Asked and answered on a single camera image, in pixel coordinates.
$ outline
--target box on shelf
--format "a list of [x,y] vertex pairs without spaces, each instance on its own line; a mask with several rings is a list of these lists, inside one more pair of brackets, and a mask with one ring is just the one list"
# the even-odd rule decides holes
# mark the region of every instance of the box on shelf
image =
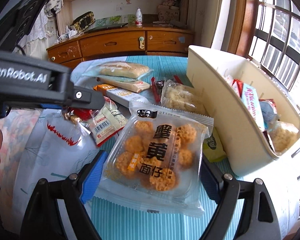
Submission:
[[223,77],[231,75],[251,85],[257,90],[258,98],[273,98],[280,120],[294,124],[299,129],[300,138],[300,112],[277,85],[247,59],[191,45],[186,74],[194,88],[201,93],[208,114],[214,118],[215,127],[236,175],[244,176],[256,171],[278,160],[280,156],[271,150],[241,98]]
[[159,5],[158,6],[158,18],[160,22],[170,23],[171,20],[179,20],[180,18],[180,10],[178,7],[174,7],[177,9],[170,9],[168,5]]

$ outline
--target small white bottle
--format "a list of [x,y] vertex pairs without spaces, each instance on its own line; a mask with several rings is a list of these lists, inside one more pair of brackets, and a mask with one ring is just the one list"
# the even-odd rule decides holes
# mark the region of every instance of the small white bottle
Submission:
[[136,12],[136,26],[142,26],[142,13],[140,8],[138,8]]

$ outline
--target yellow-green snack package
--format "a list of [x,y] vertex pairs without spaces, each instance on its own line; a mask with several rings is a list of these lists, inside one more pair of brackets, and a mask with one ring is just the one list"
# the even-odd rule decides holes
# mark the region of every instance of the yellow-green snack package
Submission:
[[209,138],[204,139],[202,149],[204,155],[211,163],[219,162],[227,157],[223,150],[216,128],[213,128],[212,134]]

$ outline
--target blue striped tablecloth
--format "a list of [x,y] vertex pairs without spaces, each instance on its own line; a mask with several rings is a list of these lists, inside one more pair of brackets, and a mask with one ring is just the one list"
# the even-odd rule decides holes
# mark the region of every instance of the blue striped tablecloth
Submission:
[[[129,56],[111,58],[147,65],[154,69],[144,81],[151,83],[152,76],[170,77],[178,75],[185,85],[191,85],[186,77],[187,58],[166,56]],[[82,71],[89,67],[88,62],[80,64],[85,68],[75,69],[72,79],[76,82]],[[115,139],[111,138],[101,149],[110,152]],[[233,174],[227,159],[217,163],[224,173]],[[94,197],[92,199],[91,220],[103,240],[196,240],[207,227],[217,205],[211,201],[204,188],[200,188],[200,200],[205,210],[201,218],[187,217],[182,214],[152,214],[125,208],[109,201]],[[231,225],[225,239],[233,239],[239,223],[243,201],[239,200]]]

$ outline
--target drawer handle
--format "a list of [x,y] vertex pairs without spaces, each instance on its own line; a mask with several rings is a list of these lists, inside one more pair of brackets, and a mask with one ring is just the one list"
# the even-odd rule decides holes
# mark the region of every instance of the drawer handle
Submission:
[[68,51],[66,51],[66,52],[61,52],[61,53],[59,54],[60,57],[67,57],[68,55],[69,55],[69,52],[68,52]]
[[110,41],[110,42],[105,44],[105,46],[113,46],[113,45],[117,45],[117,43],[113,42],[113,41]]
[[164,44],[177,44],[175,41],[164,41]]

